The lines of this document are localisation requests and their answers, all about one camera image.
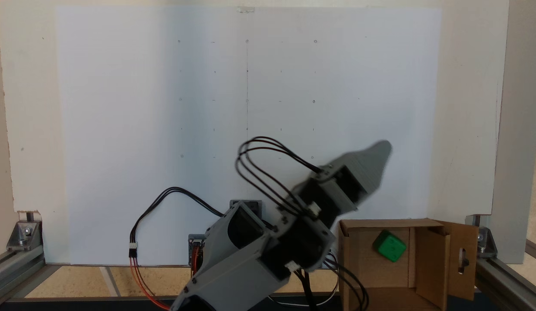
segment bolt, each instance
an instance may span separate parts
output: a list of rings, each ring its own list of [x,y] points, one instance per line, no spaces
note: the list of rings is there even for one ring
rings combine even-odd
[[[26,226],[24,228],[24,235],[30,235],[30,234],[32,234],[32,227]]]

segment white paper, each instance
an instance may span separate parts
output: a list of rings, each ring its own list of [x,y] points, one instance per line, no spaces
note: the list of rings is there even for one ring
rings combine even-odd
[[[439,29],[428,8],[58,8],[71,263],[127,264],[132,226],[169,186],[220,211],[265,199],[234,171],[255,135],[315,165],[387,139],[380,191],[346,217],[425,217]],[[308,173],[252,157],[288,187]],[[187,235],[215,220],[169,196],[139,226],[140,264],[187,264]]]

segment cardboard box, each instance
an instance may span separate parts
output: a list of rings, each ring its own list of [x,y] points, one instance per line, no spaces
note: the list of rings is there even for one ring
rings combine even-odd
[[[383,229],[407,246],[397,262],[372,248]],[[341,220],[339,263],[366,287],[370,311],[444,311],[448,295],[473,300],[478,234],[475,226],[431,219]],[[345,282],[339,291],[343,310],[355,310]]]

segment green die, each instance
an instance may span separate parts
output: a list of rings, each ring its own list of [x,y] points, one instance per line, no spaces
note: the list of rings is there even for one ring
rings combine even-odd
[[[406,250],[406,244],[388,230],[383,230],[373,242],[373,249],[388,260],[396,262]]]

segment robotic arm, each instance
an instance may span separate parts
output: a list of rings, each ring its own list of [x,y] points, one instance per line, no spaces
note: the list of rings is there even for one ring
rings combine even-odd
[[[207,229],[203,264],[170,310],[246,311],[287,284],[294,270],[321,266],[335,241],[331,226],[377,190],[390,152],[382,140],[321,167],[292,190],[304,213],[279,209],[273,228],[243,201],[234,203]]]

